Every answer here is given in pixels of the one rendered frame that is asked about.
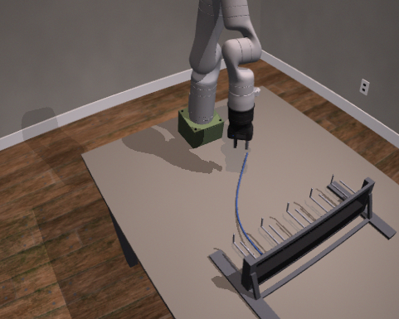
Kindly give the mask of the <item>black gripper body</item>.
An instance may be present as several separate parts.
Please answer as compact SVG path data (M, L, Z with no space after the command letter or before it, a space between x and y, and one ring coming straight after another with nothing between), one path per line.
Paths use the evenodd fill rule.
M255 96L254 96L255 94ZM260 95L260 89L254 87L254 91L248 95L236 95L228 92L228 119L229 126L227 137L250 141L253 136L253 118L254 118L254 99Z

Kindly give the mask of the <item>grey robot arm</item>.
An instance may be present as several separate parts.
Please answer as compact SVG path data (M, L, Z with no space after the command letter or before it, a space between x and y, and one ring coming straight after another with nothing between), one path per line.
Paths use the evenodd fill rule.
M221 48L217 42L224 26L227 30L239 31L244 38L228 40ZM246 0L199 0L196 35L189 56L193 69L189 118L197 124L212 121L222 56L230 92L248 95L254 91L254 73L238 65L257 62L261 53Z

